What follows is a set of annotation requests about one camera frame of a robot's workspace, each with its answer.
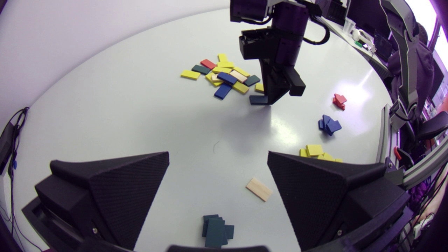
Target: purple jacket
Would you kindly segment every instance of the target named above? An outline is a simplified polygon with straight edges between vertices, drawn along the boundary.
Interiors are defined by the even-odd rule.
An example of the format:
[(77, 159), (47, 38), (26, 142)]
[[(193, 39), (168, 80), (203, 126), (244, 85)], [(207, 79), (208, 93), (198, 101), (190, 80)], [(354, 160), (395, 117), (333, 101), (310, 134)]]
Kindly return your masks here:
[[(423, 106), (425, 104), (426, 97), (432, 88), (434, 81), (434, 60), (432, 58), (432, 52), (422, 42), (415, 44), (415, 50), (417, 50), (417, 94), (418, 103), (416, 116), (420, 116)], [(401, 65), (400, 54), (398, 52), (392, 54), (388, 60), (388, 69), (394, 75), (391, 82), (391, 99), (395, 102), (398, 99), (399, 87), (401, 86)]]

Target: stack of yellow blocks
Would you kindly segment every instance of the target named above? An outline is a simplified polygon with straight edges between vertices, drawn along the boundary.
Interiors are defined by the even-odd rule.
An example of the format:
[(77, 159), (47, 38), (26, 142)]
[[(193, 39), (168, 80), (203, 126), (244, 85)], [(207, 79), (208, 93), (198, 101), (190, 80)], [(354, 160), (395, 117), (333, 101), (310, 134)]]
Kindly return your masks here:
[(333, 158), (330, 154), (323, 152), (320, 144), (308, 144), (306, 149), (300, 149), (299, 156), (342, 163), (342, 159)]

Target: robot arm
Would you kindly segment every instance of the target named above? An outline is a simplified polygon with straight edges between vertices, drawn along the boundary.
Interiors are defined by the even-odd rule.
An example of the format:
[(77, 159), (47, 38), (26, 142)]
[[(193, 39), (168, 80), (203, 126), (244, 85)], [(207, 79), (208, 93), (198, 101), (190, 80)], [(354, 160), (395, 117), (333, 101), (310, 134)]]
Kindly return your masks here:
[[(302, 0), (230, 0), (233, 22), (264, 25), (272, 20), (271, 27), (244, 30), (239, 38), (243, 58), (258, 59), (261, 65), (265, 95), (250, 96), (252, 105), (274, 104), (288, 91), (291, 96), (303, 94), (305, 84), (294, 66), (303, 40), (328, 41), (330, 30), (315, 18), (321, 15), (318, 5)], [(326, 28), (322, 41), (303, 37), (308, 18)]]

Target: pile of blocks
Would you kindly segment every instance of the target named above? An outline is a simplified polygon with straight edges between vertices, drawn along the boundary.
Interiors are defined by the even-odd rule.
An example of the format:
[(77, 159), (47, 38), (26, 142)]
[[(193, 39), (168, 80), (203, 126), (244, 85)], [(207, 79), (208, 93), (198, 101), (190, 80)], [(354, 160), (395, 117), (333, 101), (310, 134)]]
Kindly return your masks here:
[(322, 146), (320, 144), (308, 144), (306, 149), (300, 149), (299, 156), (302, 157), (312, 157), (321, 160), (340, 162), (342, 163), (342, 159), (333, 158), (330, 154), (323, 152)]
[(201, 65), (195, 65), (191, 71), (184, 70), (181, 77), (197, 80), (201, 74), (205, 75), (213, 86), (219, 87), (215, 92), (215, 97), (223, 100), (231, 89), (246, 94), (249, 87), (255, 84), (255, 91), (264, 93), (263, 84), (259, 83), (260, 78), (250, 75), (243, 69), (234, 66), (233, 62), (227, 60), (224, 53), (218, 54), (217, 64), (208, 59), (201, 61)]
[(319, 120), (319, 129), (326, 132), (328, 135), (332, 136), (333, 133), (342, 129), (339, 121), (334, 121), (331, 117), (323, 115), (322, 119)]
[(227, 239), (233, 239), (234, 225), (225, 225), (225, 220), (218, 214), (204, 215), (202, 237), (205, 237), (205, 247), (221, 248), (227, 245)]
[(344, 96), (335, 94), (335, 97), (333, 97), (333, 104), (338, 106), (340, 109), (345, 110), (345, 104), (347, 99)]

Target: round table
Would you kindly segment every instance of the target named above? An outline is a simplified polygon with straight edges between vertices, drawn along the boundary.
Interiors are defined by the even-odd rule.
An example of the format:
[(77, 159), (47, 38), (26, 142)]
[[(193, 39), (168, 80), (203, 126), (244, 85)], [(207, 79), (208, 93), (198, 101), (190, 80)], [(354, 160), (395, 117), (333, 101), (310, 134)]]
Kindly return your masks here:
[[(51, 160), (169, 151), (170, 166), (136, 251), (203, 247), (202, 216), (215, 213), (235, 225), (224, 248), (299, 251), (266, 164), (268, 151), (297, 155), (307, 144), (321, 144), (344, 162), (373, 163), (381, 109), (391, 100), (367, 61), (334, 34), (321, 46), (302, 44), (296, 70), (305, 93), (286, 94), (272, 106), (250, 105), (254, 86), (246, 95), (231, 90), (219, 100), (203, 75), (197, 81), (180, 77), (203, 59), (216, 62), (218, 53), (261, 77), (258, 61), (243, 60), (238, 44), (241, 30), (258, 28), (230, 22), (228, 9), (186, 17), (111, 46), (51, 87), (31, 107), (21, 135), (14, 200), (22, 232), (46, 247), (20, 209), (36, 197), (34, 185), (50, 175)], [(305, 37), (323, 35), (308, 22)], [(347, 98), (345, 111), (332, 104), (334, 93)], [(339, 120), (342, 129), (331, 137), (319, 131), (322, 114)], [(273, 191), (267, 202), (245, 188), (252, 178)]]

